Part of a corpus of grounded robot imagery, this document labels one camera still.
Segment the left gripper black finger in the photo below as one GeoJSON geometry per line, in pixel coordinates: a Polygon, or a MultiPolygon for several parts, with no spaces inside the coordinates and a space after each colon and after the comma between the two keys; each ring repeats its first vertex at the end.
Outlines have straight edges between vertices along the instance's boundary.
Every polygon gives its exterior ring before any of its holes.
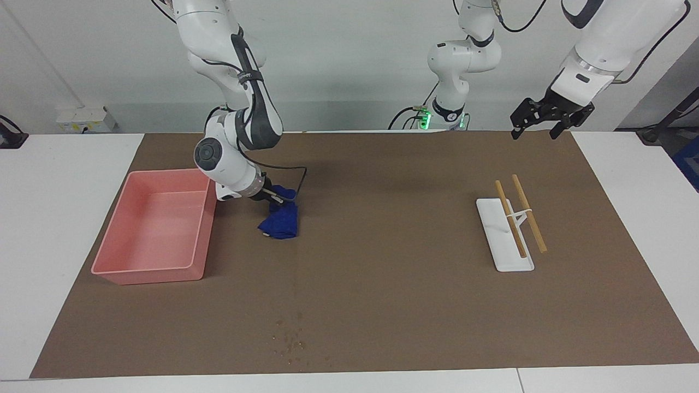
{"type": "Polygon", "coordinates": [[[522,100],[510,115],[510,122],[512,124],[510,135],[513,140],[518,140],[527,128],[542,122],[540,117],[541,107],[542,104],[540,104],[540,102],[531,98],[522,100]]]}
{"type": "Polygon", "coordinates": [[[563,114],[562,118],[559,119],[559,121],[549,131],[549,136],[552,140],[555,140],[562,134],[562,132],[570,129],[571,127],[582,126],[595,109],[596,107],[594,107],[594,105],[587,105],[574,112],[574,114],[563,114]]]}

